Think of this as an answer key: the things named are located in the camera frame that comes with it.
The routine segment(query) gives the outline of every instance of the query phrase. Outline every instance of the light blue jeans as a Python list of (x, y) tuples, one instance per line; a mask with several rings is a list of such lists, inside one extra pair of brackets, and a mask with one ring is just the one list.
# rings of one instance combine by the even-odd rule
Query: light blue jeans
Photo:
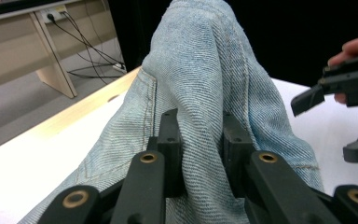
[(158, 135), (160, 115), (178, 108), (186, 195), (167, 200), (167, 223), (247, 223), (219, 156), (223, 111), (248, 130), (256, 149), (282, 155), (322, 189), (310, 146), (292, 133), (282, 99), (257, 62), (234, 13), (221, 0), (174, 0), (124, 104), (79, 167), (21, 223), (34, 223), (73, 185), (104, 190), (124, 178), (132, 156)]

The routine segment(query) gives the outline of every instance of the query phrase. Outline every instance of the gray floor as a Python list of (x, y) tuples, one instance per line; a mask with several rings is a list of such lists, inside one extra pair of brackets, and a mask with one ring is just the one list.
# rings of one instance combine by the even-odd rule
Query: gray floor
[[(90, 66), (77, 55), (65, 59), (67, 70)], [(97, 68), (106, 77), (120, 77), (123, 73), (112, 66)], [(95, 76), (93, 68), (78, 71), (79, 74)], [(70, 99), (41, 82), (36, 73), (17, 78), (0, 86), (0, 145), (29, 130), (40, 122), (84, 99), (115, 78), (82, 78), (70, 75), (77, 97)]]

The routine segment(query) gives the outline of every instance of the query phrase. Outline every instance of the cable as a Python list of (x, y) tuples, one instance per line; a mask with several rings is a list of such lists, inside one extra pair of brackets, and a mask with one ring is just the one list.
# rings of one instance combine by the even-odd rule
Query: cable
[[(55, 21), (54, 19), (54, 16), (52, 14), (48, 14), (48, 19), (51, 20), (53, 22), (53, 24), (55, 24), (57, 27), (59, 27), (61, 30), (65, 31), (67, 34), (70, 34), (69, 32), (67, 32), (66, 30), (62, 29), (60, 25), (57, 24), (57, 22)], [(101, 81), (107, 85), (107, 83), (101, 78), (100, 74), (98, 73), (97, 69), (95, 68), (95, 65), (94, 65), (94, 62), (92, 61), (92, 58), (91, 58), (91, 54), (90, 54), (90, 51), (89, 51), (89, 47), (88, 45), (86, 44), (86, 37), (83, 36), (83, 34), (81, 34), (77, 24), (73, 24), (75, 29), (79, 32), (81, 38), (83, 39), (83, 41), (80, 41), (81, 43), (84, 44), (84, 46), (86, 47), (86, 51), (89, 55), (89, 59), (91, 60), (91, 64), (92, 64), (92, 67), (94, 68), (94, 71), (95, 71), (95, 74), (101, 79)]]
[[(79, 53), (77, 54), (80, 58), (82, 58), (83, 60), (89, 62), (89, 63), (92, 63), (92, 61), (90, 61), (89, 59), (87, 58), (84, 58), (83, 56), (81, 56)], [(114, 63), (98, 63), (99, 65), (110, 65), (110, 66), (113, 66), (115, 65)]]
[(87, 16), (89, 17), (89, 21), (91, 22), (92, 30), (93, 30), (94, 33), (97, 35), (98, 40), (100, 41), (101, 51), (103, 52), (103, 41), (101, 40), (100, 36), (98, 35), (97, 31), (95, 30), (94, 21), (92, 20), (90, 14), (89, 14), (89, 9), (87, 8), (87, 2), (86, 2), (86, 1), (84, 2), (84, 8), (86, 9), (86, 14), (87, 14)]
[(119, 78), (121, 76), (112, 76), (112, 77), (93, 77), (93, 76), (87, 76), (87, 75), (82, 75), (82, 74), (78, 74), (78, 73), (74, 73), (74, 72), (67, 72), (69, 74), (71, 74), (72, 76), (76, 76), (76, 77), (82, 77), (82, 78)]
[(106, 5), (104, 3), (104, 0), (101, 0), (101, 2), (103, 3), (103, 8), (105, 9), (105, 11), (107, 11)]
[[(96, 65), (96, 67), (104, 67), (104, 66), (111, 66), (111, 64), (108, 64), (108, 65)], [(77, 69), (71, 70), (69, 72), (76, 72), (76, 71), (80, 71), (80, 70), (84, 70), (84, 69), (88, 69), (88, 68), (92, 68), (92, 66), (77, 68)]]
[(72, 18), (72, 16), (69, 15), (69, 13), (66, 12), (66, 11), (62, 12), (62, 14), (68, 19), (69, 22), (72, 23), (72, 25), (75, 27), (75, 29), (79, 32), (80, 36), (81, 36), (82, 38), (84, 38), (85, 40), (84, 40), (84, 41), (80, 40), (80, 39), (77, 38), (76, 36), (72, 35), (71, 33), (67, 32), (66, 30), (62, 29), (61, 26), (59, 26), (58, 24), (56, 24), (61, 30), (63, 30), (64, 32), (66, 32), (68, 35), (71, 35), (71, 36), (72, 36), (73, 38), (75, 38), (76, 40), (78, 40), (78, 41), (84, 43), (84, 44), (87, 45), (88, 47), (94, 49), (94, 50), (95, 50), (102, 58), (104, 58), (107, 62), (111, 63), (111, 62), (110, 62), (109, 60), (107, 60), (103, 55), (105, 55), (106, 57), (108, 57), (108, 58), (110, 58), (111, 60), (115, 61), (116, 63), (119, 63), (121, 66), (124, 64), (124, 63), (122, 63), (122, 62), (120, 62), (120, 61), (118, 61), (118, 60), (116, 60), (116, 59), (110, 57), (109, 55), (105, 54), (104, 52), (101, 52), (100, 50), (94, 48), (94, 47), (91, 45), (91, 43), (87, 40), (87, 38), (84, 37), (83, 34), (80, 32), (80, 30), (79, 30), (79, 28), (78, 28), (78, 26), (77, 26), (77, 23), (76, 23), (75, 20)]

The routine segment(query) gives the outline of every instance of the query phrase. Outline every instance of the power outlet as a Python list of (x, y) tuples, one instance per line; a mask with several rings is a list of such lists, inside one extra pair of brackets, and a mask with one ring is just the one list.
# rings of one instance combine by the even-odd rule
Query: power outlet
[(65, 5), (40, 10), (44, 23), (51, 22), (51, 20), (48, 19), (48, 14), (53, 15), (55, 21), (66, 19), (65, 15), (62, 14), (63, 12), (68, 12)]

